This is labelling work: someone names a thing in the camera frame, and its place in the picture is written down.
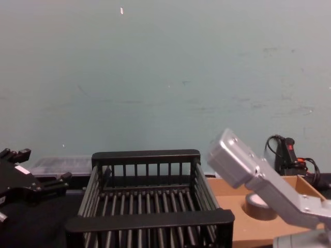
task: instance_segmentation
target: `cardboard box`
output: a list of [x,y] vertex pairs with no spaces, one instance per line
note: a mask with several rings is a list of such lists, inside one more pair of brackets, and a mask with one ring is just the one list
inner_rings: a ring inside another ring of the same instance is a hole
[[[298,193],[319,197],[325,197],[316,191],[300,176],[283,177]],[[259,221],[248,216],[243,210],[245,196],[251,191],[244,186],[233,189],[223,179],[208,178],[210,187],[223,209],[231,209],[235,215],[233,229],[233,247],[250,248],[273,243],[277,236],[301,233],[308,229],[292,226],[285,223],[279,216],[272,221]]]

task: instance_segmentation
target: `teal wall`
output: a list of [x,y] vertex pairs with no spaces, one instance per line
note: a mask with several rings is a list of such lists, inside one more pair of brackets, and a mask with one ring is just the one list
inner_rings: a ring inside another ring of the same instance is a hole
[[331,2],[0,1],[0,147],[195,148],[230,127],[329,166]]

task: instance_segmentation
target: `gray metal part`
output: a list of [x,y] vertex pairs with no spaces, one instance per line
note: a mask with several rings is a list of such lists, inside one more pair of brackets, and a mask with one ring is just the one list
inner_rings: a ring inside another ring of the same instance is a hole
[[315,228],[324,222],[330,227],[331,211],[319,198],[298,194],[230,129],[212,145],[207,161],[232,187],[245,184],[257,193],[288,224]]
[[277,237],[274,239],[273,248],[330,248],[327,234],[324,230],[312,230]]
[[0,223],[4,223],[7,220],[7,216],[0,212]]

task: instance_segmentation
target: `white label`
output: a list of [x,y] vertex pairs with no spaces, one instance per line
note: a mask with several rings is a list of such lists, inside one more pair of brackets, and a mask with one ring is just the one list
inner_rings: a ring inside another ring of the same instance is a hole
[[6,197],[5,197],[5,196],[4,196],[4,197],[1,197],[1,198],[0,198],[0,205],[1,205],[2,203],[4,203],[5,200],[6,200]]
[[23,173],[26,174],[26,175],[30,173],[27,169],[23,168],[23,167],[20,166],[20,165],[15,166],[15,168],[18,169],[20,172],[23,172]]

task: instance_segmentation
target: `roll of tape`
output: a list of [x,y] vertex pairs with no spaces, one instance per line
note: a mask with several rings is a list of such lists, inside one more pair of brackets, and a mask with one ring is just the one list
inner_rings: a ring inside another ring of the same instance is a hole
[[252,218],[260,221],[270,221],[277,217],[277,213],[257,194],[248,194],[245,200],[245,212]]

